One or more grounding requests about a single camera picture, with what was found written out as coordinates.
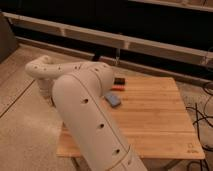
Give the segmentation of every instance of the screw hole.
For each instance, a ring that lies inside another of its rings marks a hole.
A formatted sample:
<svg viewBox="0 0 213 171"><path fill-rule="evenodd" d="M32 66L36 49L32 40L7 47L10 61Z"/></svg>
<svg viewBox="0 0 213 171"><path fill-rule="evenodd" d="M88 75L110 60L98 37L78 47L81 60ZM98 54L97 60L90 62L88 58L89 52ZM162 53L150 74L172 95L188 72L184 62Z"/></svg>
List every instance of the screw hole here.
<svg viewBox="0 0 213 171"><path fill-rule="evenodd" d="M118 155L120 153L120 149L117 149L113 152L113 155Z"/></svg>
<svg viewBox="0 0 213 171"><path fill-rule="evenodd" d="M88 99L84 99L84 100L82 101L83 104L86 104L86 103L88 103L88 102L89 102Z"/></svg>
<svg viewBox="0 0 213 171"><path fill-rule="evenodd" d="M99 129L104 128L104 124L100 124L100 125L98 126L98 128L99 128Z"/></svg>
<svg viewBox="0 0 213 171"><path fill-rule="evenodd" d="M132 160L130 159L127 164L130 165L131 163L132 163Z"/></svg>

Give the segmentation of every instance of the black object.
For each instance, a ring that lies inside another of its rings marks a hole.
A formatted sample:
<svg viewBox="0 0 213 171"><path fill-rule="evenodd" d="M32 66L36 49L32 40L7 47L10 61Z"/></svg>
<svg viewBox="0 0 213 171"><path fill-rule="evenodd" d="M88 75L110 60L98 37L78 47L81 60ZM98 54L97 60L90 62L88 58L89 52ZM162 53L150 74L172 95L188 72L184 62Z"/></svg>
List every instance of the black object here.
<svg viewBox="0 0 213 171"><path fill-rule="evenodd" d="M115 78L114 84L125 85L125 78Z"/></svg>

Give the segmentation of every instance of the small red object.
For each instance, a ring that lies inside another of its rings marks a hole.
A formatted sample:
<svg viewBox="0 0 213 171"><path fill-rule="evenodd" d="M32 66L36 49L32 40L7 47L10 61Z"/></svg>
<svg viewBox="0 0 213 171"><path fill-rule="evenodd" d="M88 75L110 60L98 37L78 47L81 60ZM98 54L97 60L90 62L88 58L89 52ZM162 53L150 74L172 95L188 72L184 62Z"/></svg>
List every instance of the small red object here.
<svg viewBox="0 0 213 171"><path fill-rule="evenodd" d="M113 85L111 90L114 90L114 91L124 91L125 90L125 87L122 86L122 85Z"/></svg>

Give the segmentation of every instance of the table leg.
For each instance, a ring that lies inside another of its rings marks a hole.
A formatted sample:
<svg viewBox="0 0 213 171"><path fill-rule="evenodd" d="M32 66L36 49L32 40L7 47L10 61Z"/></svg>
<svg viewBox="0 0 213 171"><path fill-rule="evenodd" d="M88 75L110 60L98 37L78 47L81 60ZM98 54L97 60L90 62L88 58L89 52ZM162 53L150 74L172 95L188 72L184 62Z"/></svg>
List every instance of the table leg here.
<svg viewBox="0 0 213 171"><path fill-rule="evenodd" d="M173 168L174 166L176 166L178 163L180 163L182 160L172 160L170 161L165 167L165 170L169 170L171 168Z"/></svg>

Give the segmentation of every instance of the black cable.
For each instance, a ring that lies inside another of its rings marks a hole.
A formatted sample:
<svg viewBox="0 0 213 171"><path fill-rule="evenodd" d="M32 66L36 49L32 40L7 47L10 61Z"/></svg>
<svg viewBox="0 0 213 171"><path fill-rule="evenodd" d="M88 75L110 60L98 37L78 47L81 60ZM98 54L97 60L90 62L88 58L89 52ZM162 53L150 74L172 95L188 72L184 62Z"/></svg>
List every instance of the black cable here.
<svg viewBox="0 0 213 171"><path fill-rule="evenodd" d="M196 108L194 107L186 107L186 109L192 109L192 110L195 110L196 111ZM210 126L210 127L213 127L213 124L208 120L208 118L211 118L211 116L205 116L202 112L200 112L198 109L197 109L197 113L201 115L201 118L198 119L198 120L203 120L205 119L206 123Z"/></svg>
<svg viewBox="0 0 213 171"><path fill-rule="evenodd" d="M33 80L25 89L24 91L21 92L21 94L19 94L19 96L13 101L13 103L11 103L9 105L9 107L0 115L0 119L7 113L7 111L21 98L21 96L30 88L30 86L35 82L35 80Z"/></svg>
<svg viewBox="0 0 213 171"><path fill-rule="evenodd" d="M207 0L204 0L204 1L203 1L203 5L206 5L206 2L207 2Z"/></svg>

